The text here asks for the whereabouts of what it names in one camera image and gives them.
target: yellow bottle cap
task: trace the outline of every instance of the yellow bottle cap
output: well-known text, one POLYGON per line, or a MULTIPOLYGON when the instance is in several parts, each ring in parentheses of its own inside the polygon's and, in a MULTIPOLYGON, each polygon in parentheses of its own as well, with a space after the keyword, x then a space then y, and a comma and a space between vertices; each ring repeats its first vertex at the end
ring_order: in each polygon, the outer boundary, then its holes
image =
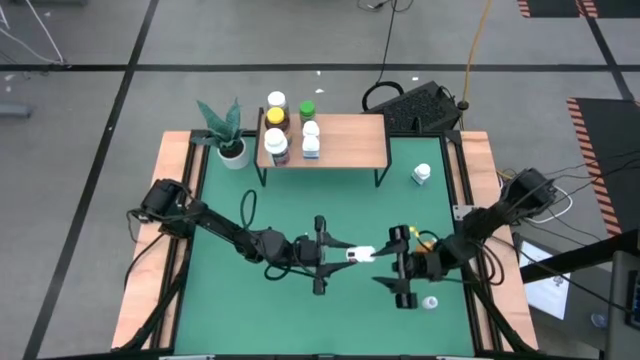
POLYGON ((280 124, 284 121, 284 110, 278 107, 269 109, 269 111, 267 111, 267 121, 273 125, 280 124))

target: wooden shelf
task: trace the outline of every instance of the wooden shelf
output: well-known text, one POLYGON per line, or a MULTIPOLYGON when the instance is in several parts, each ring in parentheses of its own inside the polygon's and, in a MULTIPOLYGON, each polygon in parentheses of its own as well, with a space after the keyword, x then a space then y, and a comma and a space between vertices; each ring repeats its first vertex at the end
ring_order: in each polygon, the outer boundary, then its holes
MULTIPOLYGON (((259 168, 274 168, 269 153, 264 148, 265 115, 258 124, 259 168)), ((292 145, 290 160, 279 168, 359 168, 384 169, 388 165, 384 117, 379 114, 318 114, 320 127, 320 158, 307 160, 302 157, 302 124, 300 116, 291 115, 292 145)))

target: orange striped tape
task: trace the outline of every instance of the orange striped tape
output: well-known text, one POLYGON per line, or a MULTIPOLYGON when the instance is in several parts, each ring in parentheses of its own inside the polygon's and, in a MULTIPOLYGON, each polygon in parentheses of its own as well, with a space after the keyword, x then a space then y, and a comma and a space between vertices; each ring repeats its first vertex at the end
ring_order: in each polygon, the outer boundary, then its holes
POLYGON ((580 105, 574 98, 567 99, 567 107, 569 109, 569 116, 573 122, 573 126, 576 130, 576 137, 578 138, 578 144, 580 145, 580 152, 585 160, 585 167, 587 173, 591 177, 591 183, 593 184, 593 191, 600 207, 600 213, 604 220, 604 226, 607 229, 609 236, 615 236, 622 233, 620 225, 618 224, 618 217, 611 205, 611 198, 605 185, 605 181, 602 177, 602 171, 600 165, 596 160, 596 154, 593 152, 593 145, 591 145, 591 138, 589 138, 589 131, 587 130, 584 119, 582 117, 582 111, 580 111, 580 105))
POLYGON ((587 11, 587 15, 589 17, 592 17, 592 18, 598 17, 598 9, 596 9, 596 5, 593 3, 593 0, 582 0, 582 4, 584 4, 584 8, 587 11))
POLYGON ((518 0, 518 7, 520 7, 520 14, 526 18, 531 17, 531 10, 529 10, 529 3, 527 0, 518 0))

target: table leg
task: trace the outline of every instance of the table leg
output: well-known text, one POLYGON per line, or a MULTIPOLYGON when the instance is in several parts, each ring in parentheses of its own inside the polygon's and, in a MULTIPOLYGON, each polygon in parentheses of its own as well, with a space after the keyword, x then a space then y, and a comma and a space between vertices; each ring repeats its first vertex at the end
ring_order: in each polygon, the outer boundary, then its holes
POLYGON ((254 165, 256 168, 256 172, 258 173, 258 179, 260 179, 260 184, 262 185, 262 187, 267 186, 267 169, 262 169, 262 171, 260 171, 258 164, 254 163, 254 165))
POLYGON ((382 176, 378 177, 378 169, 374 169, 373 170, 373 175, 375 177, 375 184, 376 187, 380 187, 380 184, 382 184, 382 179, 384 179, 385 175, 387 175, 387 171, 389 171, 389 168, 391 166, 387 166, 386 168, 384 168, 384 171, 382 172, 382 176))

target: potted plant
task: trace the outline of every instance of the potted plant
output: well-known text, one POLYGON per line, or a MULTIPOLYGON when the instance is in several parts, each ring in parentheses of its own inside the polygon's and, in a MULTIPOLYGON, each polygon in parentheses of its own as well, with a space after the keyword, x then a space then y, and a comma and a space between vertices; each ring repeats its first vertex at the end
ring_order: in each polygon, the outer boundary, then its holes
POLYGON ((229 169, 242 169, 249 163, 249 151, 242 138, 240 129, 240 106, 238 99, 233 102, 225 120, 216 115, 207 104, 197 101, 198 108, 207 122, 208 133, 205 136, 191 138, 198 145, 218 148, 218 155, 229 169))

